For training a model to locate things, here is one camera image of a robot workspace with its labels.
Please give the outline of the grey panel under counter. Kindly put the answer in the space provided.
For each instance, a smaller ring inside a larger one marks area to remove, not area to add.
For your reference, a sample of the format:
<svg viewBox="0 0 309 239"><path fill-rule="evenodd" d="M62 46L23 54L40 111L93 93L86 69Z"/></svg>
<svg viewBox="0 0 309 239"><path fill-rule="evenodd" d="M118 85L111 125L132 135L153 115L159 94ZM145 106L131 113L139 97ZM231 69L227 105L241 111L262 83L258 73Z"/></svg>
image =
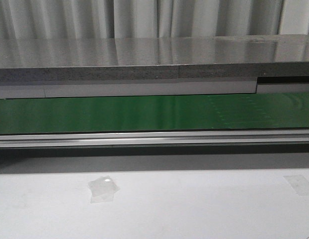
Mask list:
<svg viewBox="0 0 309 239"><path fill-rule="evenodd" d="M0 99L309 92L309 76L0 83Z"/></svg>

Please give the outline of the clear tape patch left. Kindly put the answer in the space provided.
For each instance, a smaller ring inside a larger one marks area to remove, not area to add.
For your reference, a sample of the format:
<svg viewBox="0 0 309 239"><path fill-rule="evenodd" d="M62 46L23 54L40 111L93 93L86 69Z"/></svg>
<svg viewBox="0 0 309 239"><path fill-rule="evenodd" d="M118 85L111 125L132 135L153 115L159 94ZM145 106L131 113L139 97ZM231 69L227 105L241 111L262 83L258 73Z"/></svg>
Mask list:
<svg viewBox="0 0 309 239"><path fill-rule="evenodd" d="M119 191L119 187L114 180L109 176L102 176L88 183L88 188L91 191L92 204L112 202L115 193Z"/></svg>

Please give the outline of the aluminium conveyor side rail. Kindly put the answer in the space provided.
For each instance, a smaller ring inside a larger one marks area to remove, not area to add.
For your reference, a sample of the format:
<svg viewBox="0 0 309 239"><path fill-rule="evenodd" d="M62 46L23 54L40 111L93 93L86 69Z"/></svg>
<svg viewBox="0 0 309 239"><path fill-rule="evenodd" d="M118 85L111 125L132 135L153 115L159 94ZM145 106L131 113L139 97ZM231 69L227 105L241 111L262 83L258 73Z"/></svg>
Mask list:
<svg viewBox="0 0 309 239"><path fill-rule="evenodd" d="M231 143L308 143L309 129L146 131L0 135L2 148L189 145Z"/></svg>

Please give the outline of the dark granite counter slab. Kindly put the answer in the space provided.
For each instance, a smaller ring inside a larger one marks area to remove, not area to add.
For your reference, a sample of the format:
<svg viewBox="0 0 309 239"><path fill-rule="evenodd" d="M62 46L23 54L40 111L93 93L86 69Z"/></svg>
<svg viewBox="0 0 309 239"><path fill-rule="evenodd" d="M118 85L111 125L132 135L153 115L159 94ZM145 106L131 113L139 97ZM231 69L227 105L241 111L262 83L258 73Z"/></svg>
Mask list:
<svg viewBox="0 0 309 239"><path fill-rule="evenodd" d="M0 85L309 76L309 35L0 40Z"/></svg>

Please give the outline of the clear tape patch right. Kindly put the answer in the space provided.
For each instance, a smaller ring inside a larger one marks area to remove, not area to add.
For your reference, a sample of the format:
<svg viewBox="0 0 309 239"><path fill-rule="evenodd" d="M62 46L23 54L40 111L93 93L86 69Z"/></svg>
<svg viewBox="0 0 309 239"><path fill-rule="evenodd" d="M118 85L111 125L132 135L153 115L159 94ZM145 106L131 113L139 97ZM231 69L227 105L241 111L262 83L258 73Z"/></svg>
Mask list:
<svg viewBox="0 0 309 239"><path fill-rule="evenodd" d="M309 196L309 181L302 175L284 176L299 196Z"/></svg>

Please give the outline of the green conveyor belt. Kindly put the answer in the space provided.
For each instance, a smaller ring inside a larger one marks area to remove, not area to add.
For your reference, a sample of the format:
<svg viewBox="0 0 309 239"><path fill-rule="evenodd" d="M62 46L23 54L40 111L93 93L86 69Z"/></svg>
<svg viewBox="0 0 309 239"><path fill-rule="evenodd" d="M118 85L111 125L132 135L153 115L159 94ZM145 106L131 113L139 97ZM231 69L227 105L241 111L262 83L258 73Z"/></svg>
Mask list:
<svg viewBox="0 0 309 239"><path fill-rule="evenodd" d="M309 92L0 100L0 134L309 128Z"/></svg>

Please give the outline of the white pleated curtain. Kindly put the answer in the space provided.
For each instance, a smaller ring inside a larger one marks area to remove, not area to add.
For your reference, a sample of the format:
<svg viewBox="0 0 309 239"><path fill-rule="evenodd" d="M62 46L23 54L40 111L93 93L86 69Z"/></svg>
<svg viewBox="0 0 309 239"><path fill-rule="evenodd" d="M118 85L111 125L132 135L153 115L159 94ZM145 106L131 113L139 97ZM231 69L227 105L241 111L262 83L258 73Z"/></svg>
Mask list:
<svg viewBox="0 0 309 239"><path fill-rule="evenodd" d="M0 0L0 39L305 34L309 0Z"/></svg>

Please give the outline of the clear tape patch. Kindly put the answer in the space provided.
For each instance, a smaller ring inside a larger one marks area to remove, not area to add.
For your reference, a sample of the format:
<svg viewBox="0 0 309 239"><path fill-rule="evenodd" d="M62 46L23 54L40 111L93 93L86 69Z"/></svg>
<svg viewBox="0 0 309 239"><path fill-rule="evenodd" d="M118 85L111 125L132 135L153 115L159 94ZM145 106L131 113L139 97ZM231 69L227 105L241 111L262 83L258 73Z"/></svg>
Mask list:
<svg viewBox="0 0 309 239"><path fill-rule="evenodd" d="M91 191L92 204L112 202L115 193L119 191L119 187L114 180L109 176L102 176L88 183L88 188Z"/></svg>
<svg viewBox="0 0 309 239"><path fill-rule="evenodd" d="M299 196L309 196L309 181L302 175L284 176Z"/></svg>

